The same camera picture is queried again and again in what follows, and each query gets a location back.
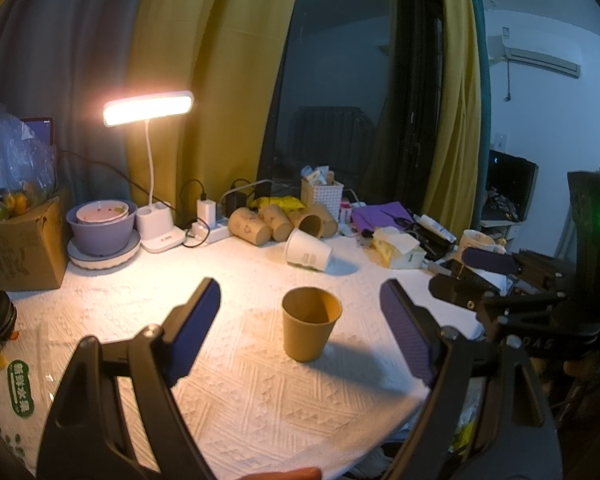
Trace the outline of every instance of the wall outlet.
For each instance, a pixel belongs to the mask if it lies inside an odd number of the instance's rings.
[[[501,153],[507,152],[507,134],[496,134],[496,151]]]

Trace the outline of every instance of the bowl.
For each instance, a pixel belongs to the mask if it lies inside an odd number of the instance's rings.
[[[78,208],[75,216],[81,224],[102,224],[126,218],[129,206],[123,200],[96,200]]]
[[[74,245],[83,253],[93,256],[111,256],[126,246],[133,232],[138,206],[131,200],[117,202],[123,202],[128,206],[128,214],[105,223],[78,222],[76,213],[82,205],[74,207],[66,214],[66,221],[74,232]]]

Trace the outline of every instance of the white plastic basket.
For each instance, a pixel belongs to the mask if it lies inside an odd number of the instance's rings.
[[[300,200],[307,207],[311,207],[313,204],[324,204],[337,222],[343,191],[344,184],[339,182],[334,182],[331,186],[314,186],[302,179]]]

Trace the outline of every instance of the green label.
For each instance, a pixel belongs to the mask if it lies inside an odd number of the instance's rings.
[[[33,413],[33,398],[29,384],[29,367],[24,361],[13,361],[7,368],[11,407],[16,415],[27,418]]]

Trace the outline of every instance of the plate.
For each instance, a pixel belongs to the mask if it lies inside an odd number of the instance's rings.
[[[129,206],[122,200],[96,200],[83,205],[75,216],[81,224],[113,222],[129,215]]]
[[[91,256],[90,254],[84,254],[74,245],[73,240],[69,242],[66,250],[69,253],[69,259],[75,266],[87,270],[104,270],[128,262],[135,256],[139,248],[140,235],[134,229],[126,246],[111,256]]]

